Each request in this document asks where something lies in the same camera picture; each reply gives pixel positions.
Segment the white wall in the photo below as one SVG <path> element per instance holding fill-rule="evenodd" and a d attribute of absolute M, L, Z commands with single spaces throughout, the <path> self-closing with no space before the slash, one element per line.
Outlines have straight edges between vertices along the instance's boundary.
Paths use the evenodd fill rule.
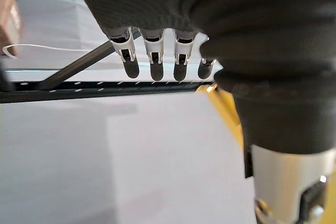
<path fill-rule="evenodd" d="M 1 224 L 255 223 L 204 94 L 1 105 Z"/>

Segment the black metal rail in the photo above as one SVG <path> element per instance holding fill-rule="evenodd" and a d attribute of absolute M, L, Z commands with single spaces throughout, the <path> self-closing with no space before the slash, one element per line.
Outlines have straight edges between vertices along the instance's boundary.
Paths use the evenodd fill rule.
<path fill-rule="evenodd" d="M 212 82 L 63 82 L 52 90 L 36 90 L 40 82 L 13 82 L 15 92 L 0 92 L 0 103 L 117 97 L 122 95 L 194 92 Z"/>

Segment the robotic hand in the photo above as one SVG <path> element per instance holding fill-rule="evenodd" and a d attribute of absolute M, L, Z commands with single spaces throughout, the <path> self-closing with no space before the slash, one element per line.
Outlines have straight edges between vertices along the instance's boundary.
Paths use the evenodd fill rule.
<path fill-rule="evenodd" d="M 263 224 L 316 223 L 336 158 L 336 0 L 85 0 L 136 77 L 128 27 L 145 39 L 162 78 L 163 29 L 175 31 L 174 76 L 183 80 L 195 31 L 198 74 L 217 59 L 215 81 L 233 94 Z"/>

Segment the metal bracket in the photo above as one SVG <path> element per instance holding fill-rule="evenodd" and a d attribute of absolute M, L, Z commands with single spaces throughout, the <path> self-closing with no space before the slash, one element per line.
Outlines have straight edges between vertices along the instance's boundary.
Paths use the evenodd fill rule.
<path fill-rule="evenodd" d="M 133 35 L 131 33 L 131 28 L 129 28 L 128 33 L 129 33 L 129 38 L 125 42 L 117 43 L 117 42 L 114 42 L 113 40 L 110 40 L 117 54 L 120 56 L 120 59 L 122 60 L 122 62 L 126 62 L 126 55 L 125 55 L 124 50 L 128 50 L 128 54 L 130 56 L 131 61 L 135 61 L 135 58 L 136 58 L 135 46 L 134 46 Z"/>

